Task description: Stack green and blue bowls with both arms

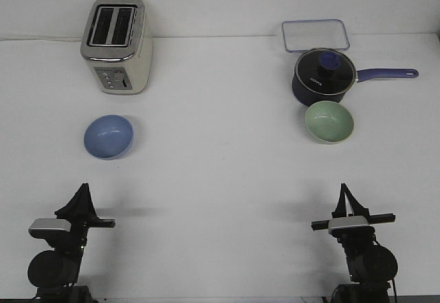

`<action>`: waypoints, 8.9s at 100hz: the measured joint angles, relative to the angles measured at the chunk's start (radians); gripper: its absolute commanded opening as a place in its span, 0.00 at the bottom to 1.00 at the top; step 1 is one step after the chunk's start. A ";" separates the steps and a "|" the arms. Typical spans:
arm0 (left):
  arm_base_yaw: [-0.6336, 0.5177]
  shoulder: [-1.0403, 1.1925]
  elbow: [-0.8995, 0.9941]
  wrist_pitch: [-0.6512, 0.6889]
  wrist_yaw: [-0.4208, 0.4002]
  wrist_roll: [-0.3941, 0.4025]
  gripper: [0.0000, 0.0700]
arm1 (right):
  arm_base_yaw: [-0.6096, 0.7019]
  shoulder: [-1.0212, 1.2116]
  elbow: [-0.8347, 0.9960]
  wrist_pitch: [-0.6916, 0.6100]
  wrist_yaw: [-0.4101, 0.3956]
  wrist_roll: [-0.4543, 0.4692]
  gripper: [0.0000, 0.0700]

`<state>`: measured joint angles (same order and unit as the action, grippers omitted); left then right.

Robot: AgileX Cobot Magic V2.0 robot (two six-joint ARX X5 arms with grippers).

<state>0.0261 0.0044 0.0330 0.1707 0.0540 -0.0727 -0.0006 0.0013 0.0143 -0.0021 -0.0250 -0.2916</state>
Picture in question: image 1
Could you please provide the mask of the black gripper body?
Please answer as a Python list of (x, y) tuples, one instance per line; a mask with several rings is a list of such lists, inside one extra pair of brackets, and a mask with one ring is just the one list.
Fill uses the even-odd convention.
[(345, 216), (325, 221), (313, 221), (313, 231), (326, 230), (341, 245), (373, 245), (376, 240), (374, 225), (392, 223), (396, 219), (393, 213), (371, 216)]
[(84, 248), (87, 245), (87, 236), (90, 228), (114, 228), (115, 219), (104, 219), (90, 214), (79, 214), (67, 217), (71, 224), (68, 247)]

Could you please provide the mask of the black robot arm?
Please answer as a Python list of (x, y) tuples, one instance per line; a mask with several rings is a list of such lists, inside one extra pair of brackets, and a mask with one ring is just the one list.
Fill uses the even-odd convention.
[(339, 284), (331, 302), (390, 302), (398, 264), (395, 255), (379, 244), (374, 226), (395, 221), (393, 213), (371, 214), (345, 183), (329, 220), (313, 221), (314, 231), (326, 230), (344, 249), (350, 284)]
[(88, 183), (83, 183), (54, 218), (37, 218), (28, 233), (49, 250), (35, 255), (27, 269), (39, 302), (96, 302), (87, 285), (78, 285), (80, 266), (91, 228), (113, 228), (116, 221), (98, 217)]

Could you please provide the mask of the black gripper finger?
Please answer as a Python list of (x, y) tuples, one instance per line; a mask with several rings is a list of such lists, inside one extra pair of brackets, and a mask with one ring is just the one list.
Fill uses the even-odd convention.
[(54, 213), (65, 220), (98, 220), (88, 183), (83, 183), (71, 200)]
[(342, 218), (347, 216), (363, 216), (365, 219), (370, 218), (369, 209), (361, 205), (358, 200), (351, 194), (350, 189), (345, 183), (340, 186), (340, 196), (336, 209), (331, 213), (332, 218)]

